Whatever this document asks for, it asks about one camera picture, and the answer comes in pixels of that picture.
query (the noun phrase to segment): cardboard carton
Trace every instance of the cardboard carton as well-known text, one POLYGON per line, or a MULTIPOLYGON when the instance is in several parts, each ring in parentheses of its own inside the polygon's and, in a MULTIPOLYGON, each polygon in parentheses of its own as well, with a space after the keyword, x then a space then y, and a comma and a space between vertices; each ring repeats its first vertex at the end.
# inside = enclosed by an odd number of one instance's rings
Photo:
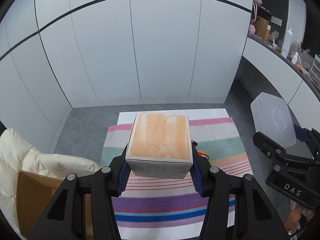
MULTIPOLYGON (((20 171, 17 183, 17 217, 20 233, 29 239, 43 209, 60 186, 62 179, 20 171)), ((85 196, 85 224, 87 240, 93 240, 91 196, 85 196)))
POLYGON ((188 116, 138 113, 126 161, 136 176, 183 179, 193 164, 188 116))
POLYGON ((267 31, 267 25, 268 24, 269 24, 269 22, 266 19, 258 16, 256 21, 253 23, 253 25, 256 28, 256 33, 255 34, 263 39, 264 35, 265 35, 266 31, 267 31))

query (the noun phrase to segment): floor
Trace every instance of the floor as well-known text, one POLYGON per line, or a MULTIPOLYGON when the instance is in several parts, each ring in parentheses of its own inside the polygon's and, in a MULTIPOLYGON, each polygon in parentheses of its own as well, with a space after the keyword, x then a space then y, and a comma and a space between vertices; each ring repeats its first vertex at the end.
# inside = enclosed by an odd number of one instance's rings
POLYGON ((224 104, 161 104, 103 106, 72 109, 58 140, 55 153, 80 156, 100 163, 108 127, 116 125, 119 112, 153 111, 175 109, 225 108, 238 129, 247 152, 253 175, 285 221, 290 210, 290 201, 265 184, 269 170, 269 159, 255 147, 252 136, 255 133, 250 104, 252 98, 235 80, 224 104))

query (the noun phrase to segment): orange box top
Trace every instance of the orange box top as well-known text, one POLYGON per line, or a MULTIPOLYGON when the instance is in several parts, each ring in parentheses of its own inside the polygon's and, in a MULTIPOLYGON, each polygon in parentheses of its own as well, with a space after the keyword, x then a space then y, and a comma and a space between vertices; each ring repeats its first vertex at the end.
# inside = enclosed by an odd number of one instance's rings
POLYGON ((187 115, 137 114, 129 141, 130 158, 190 160, 191 152, 187 115))

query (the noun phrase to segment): striped blanket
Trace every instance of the striped blanket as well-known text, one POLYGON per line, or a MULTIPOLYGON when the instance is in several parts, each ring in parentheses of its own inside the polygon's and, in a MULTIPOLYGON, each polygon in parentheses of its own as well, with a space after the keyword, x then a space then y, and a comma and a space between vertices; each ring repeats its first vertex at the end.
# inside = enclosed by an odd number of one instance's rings
MULTIPOLYGON (((209 155, 212 165, 242 177, 251 167, 232 118, 191 120, 191 139, 198 151, 209 155)), ((121 155, 132 124, 108 128, 101 165, 121 155)), ((234 196, 229 196, 228 226, 234 223, 234 196)), ((123 239, 184 239, 199 236, 208 199, 193 187, 190 174, 184 179, 152 179, 131 173, 121 197, 113 206, 123 239)))

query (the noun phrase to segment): green stripe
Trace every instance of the green stripe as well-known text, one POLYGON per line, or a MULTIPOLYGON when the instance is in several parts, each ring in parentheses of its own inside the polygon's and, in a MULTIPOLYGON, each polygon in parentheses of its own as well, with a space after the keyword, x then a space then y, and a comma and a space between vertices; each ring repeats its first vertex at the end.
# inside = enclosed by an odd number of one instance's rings
POLYGON ((109 166, 113 157, 120 156, 124 148, 121 147, 104 147, 101 155, 101 166, 109 166))
POLYGON ((245 152, 240 137, 199 142, 196 148, 198 151, 207 153, 210 157, 210 161, 223 159, 245 152))

